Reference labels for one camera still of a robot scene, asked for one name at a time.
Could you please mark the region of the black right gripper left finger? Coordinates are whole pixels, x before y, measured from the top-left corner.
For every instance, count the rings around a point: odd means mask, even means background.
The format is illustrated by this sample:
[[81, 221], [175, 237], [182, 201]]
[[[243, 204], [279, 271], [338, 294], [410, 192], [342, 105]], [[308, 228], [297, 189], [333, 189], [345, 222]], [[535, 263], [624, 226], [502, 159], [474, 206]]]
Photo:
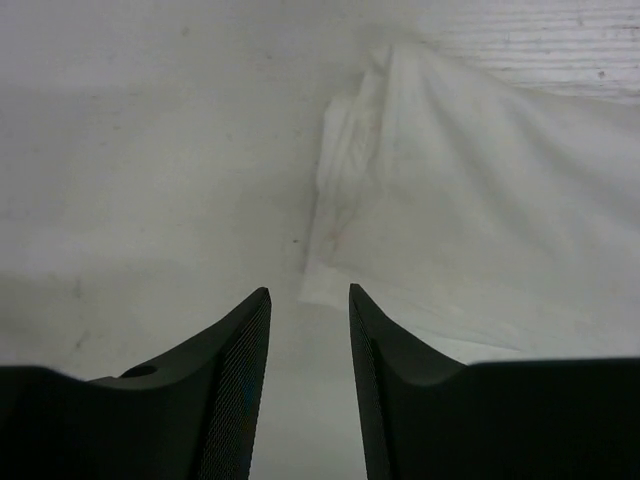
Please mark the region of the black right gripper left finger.
[[118, 377], [1, 371], [5, 479], [245, 479], [269, 347], [259, 288], [220, 321]]

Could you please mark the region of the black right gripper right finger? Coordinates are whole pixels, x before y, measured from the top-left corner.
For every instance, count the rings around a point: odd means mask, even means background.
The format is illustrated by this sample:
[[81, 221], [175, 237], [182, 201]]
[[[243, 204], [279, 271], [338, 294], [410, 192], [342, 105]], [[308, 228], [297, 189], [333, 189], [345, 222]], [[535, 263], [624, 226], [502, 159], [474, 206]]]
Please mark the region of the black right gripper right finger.
[[635, 358], [462, 364], [359, 285], [350, 339], [371, 479], [635, 479]]

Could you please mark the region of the white tank top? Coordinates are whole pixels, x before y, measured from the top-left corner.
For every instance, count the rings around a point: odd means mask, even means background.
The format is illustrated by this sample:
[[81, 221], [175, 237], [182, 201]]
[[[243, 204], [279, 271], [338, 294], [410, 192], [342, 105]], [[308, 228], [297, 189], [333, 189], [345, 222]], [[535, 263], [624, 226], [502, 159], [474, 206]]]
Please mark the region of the white tank top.
[[378, 50], [324, 118], [300, 298], [463, 362], [639, 352], [639, 110]]

